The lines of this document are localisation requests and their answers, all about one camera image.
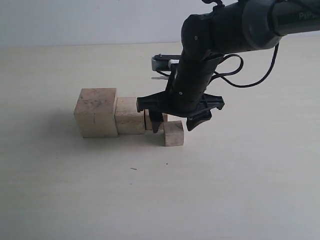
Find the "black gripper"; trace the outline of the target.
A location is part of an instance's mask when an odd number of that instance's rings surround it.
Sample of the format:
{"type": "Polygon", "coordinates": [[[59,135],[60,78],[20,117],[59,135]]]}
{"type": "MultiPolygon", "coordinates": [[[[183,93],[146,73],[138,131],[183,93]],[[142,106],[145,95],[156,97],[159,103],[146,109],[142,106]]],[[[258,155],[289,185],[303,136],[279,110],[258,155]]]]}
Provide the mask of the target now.
{"type": "Polygon", "coordinates": [[[205,93],[223,57],[223,54],[218,54],[195,61],[183,53],[179,62],[169,61],[170,75],[165,90],[138,97],[136,101],[138,112],[149,110],[154,134],[164,122],[162,113],[187,118],[186,127],[191,132],[198,125],[211,120],[211,109],[221,110],[224,107],[221,96],[205,93]]]}

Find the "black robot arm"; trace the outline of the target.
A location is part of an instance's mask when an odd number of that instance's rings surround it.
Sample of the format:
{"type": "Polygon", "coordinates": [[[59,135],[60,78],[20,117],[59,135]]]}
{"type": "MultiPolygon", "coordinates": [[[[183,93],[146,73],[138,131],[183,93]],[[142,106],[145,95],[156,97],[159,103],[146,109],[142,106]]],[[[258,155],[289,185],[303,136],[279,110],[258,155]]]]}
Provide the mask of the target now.
{"type": "Polygon", "coordinates": [[[217,78],[217,66],[240,53],[274,49],[287,35],[318,31],[320,3],[317,0],[239,0],[230,5],[220,0],[212,11],[192,14],[181,28],[182,52],[157,54],[152,70],[167,77],[164,91],[139,97],[138,112],[148,110],[151,128],[158,132],[164,114],[186,118],[189,131],[221,110],[221,96],[206,93],[217,78]]]}

